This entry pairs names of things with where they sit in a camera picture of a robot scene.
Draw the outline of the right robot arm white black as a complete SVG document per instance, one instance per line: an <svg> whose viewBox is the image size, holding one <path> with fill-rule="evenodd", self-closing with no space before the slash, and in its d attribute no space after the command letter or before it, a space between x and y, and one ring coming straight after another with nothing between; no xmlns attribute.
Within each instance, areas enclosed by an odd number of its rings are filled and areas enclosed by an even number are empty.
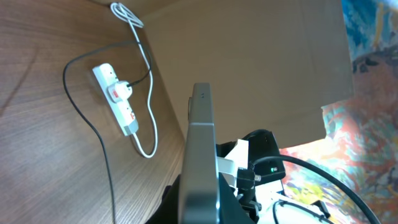
<svg viewBox="0 0 398 224"><path fill-rule="evenodd" d="M285 195L286 176L272 132L260 129L216 147L221 182L221 223L330 223L326 205Z"/></svg>

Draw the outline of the smartphone with teal screen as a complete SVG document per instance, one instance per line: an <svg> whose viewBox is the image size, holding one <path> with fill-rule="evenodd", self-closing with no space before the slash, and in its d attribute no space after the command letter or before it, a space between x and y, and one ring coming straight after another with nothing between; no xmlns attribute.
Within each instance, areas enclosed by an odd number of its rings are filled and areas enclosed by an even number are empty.
<svg viewBox="0 0 398 224"><path fill-rule="evenodd" d="M178 195L179 223L218 223L220 196L213 102L209 83L196 83L189 100Z"/></svg>

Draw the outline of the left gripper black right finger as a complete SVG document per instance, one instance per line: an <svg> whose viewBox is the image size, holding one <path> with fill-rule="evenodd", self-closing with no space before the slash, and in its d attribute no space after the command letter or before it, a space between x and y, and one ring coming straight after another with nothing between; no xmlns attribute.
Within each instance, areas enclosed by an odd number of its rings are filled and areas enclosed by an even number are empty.
<svg viewBox="0 0 398 224"><path fill-rule="evenodd" d="M222 174L218 177L218 198L219 224L258 223L256 210L248 211L243 208Z"/></svg>

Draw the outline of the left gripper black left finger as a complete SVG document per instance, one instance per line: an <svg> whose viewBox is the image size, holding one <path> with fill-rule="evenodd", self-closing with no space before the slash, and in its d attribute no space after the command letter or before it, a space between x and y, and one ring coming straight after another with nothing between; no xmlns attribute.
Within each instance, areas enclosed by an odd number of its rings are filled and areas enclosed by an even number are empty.
<svg viewBox="0 0 398 224"><path fill-rule="evenodd" d="M162 194L162 200L154 214L146 224L177 224L178 223L178 193L180 175L172 185L167 185Z"/></svg>

